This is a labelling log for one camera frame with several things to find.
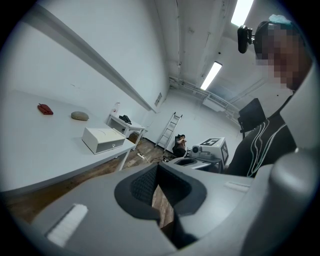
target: white table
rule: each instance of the white table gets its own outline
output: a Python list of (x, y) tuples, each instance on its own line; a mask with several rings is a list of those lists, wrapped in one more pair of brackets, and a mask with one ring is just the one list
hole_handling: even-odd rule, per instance
[(118, 127), (114, 126), (113, 125), (113, 121), (115, 121), (116, 123), (118, 123), (120, 126), (122, 126), (124, 128), (124, 132), (123, 134), (128, 138), (130, 133), (132, 132), (138, 132), (139, 133), (139, 137), (136, 139), (136, 142), (135, 142), (135, 147), (133, 148), (133, 150), (136, 149), (136, 146), (138, 145), (138, 142), (140, 141), (140, 138), (144, 132), (144, 130), (146, 129), (145, 127), (143, 127), (142, 125), (138, 124), (137, 122), (135, 121), (132, 121), (131, 120), (131, 124), (129, 123), (126, 123), (125, 121), (121, 120), (119, 117), (117, 116), (114, 116), (114, 115), (110, 115), (106, 124), (108, 126), (110, 126), (111, 128), (115, 128), (117, 129)]
[[(53, 115), (43, 115), (37, 105), (47, 104)], [(4, 195), (30, 192), (66, 180), (116, 157), (121, 170), (135, 144), (94, 155), (82, 141), (85, 127), (108, 128), (87, 109), (68, 103), (12, 91), (1, 106), (0, 191)], [(88, 121), (71, 113), (86, 112)]]

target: white bottle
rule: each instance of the white bottle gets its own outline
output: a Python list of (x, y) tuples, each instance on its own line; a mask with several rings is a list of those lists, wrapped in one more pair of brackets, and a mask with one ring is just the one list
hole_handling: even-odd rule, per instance
[(117, 116), (119, 107), (120, 107), (120, 102), (115, 103), (112, 110), (111, 110), (111, 115)]

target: aluminum ladder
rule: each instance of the aluminum ladder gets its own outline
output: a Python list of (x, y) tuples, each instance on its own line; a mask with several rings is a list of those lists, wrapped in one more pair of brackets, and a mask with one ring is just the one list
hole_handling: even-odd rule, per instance
[[(160, 144), (160, 146), (164, 147), (164, 151), (163, 152), (166, 151), (166, 148), (169, 145), (169, 142), (170, 142), (172, 136), (174, 135), (175, 130), (176, 130), (176, 128), (177, 128), (182, 116), (183, 115), (181, 115), (181, 116), (176, 115), (176, 112), (173, 113), (173, 115), (172, 115), (169, 123), (167, 124), (163, 134), (161, 135), (160, 139), (155, 144), (155, 147)], [(163, 137), (167, 138), (167, 142), (165, 144), (160, 142)]]

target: person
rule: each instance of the person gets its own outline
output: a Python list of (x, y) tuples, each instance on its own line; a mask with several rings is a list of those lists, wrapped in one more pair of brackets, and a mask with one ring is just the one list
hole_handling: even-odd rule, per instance
[[(297, 27), (281, 15), (272, 15), (257, 27), (254, 36), (256, 58), (273, 68), (274, 76), (293, 94), (307, 76), (312, 58)], [(238, 145), (225, 174), (255, 177), (261, 166), (274, 164), (296, 149), (295, 141), (280, 115), (284, 104)]]
[(180, 137), (175, 137), (175, 144), (172, 149), (173, 154), (177, 158), (182, 158), (186, 153), (186, 136), (182, 134)]

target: wooden floor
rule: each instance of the wooden floor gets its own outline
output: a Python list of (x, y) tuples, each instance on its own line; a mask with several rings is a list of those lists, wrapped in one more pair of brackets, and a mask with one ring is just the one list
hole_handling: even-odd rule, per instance
[[(143, 155), (146, 156), (149, 162), (161, 156), (171, 156), (170, 153), (164, 153), (163, 149), (161, 149), (160, 147), (155, 147), (146, 139), (142, 139), (139, 142), (138, 149)], [(116, 166), (118, 165), (118, 161), (118, 159), (113, 159), (62, 182), (53, 184), (51, 186), (36, 190), (28, 194), (10, 197), (5, 201), (5, 204), (8, 210), (14, 216), (21, 218), (28, 223), (31, 223), (34, 217), (42, 209), (44, 209), (47, 205), (51, 204), (53, 201), (63, 196), (82, 182), (85, 182), (86, 180), (97, 176), (113, 173), (116, 169)], [(125, 161), (122, 171), (125, 172), (125, 168), (142, 164), (147, 164), (147, 161), (137, 156), (136, 151), (131, 151)], [(160, 228), (173, 220), (173, 209), (168, 203), (168, 200), (162, 193), (159, 186), (154, 192), (152, 206), (160, 211)]]

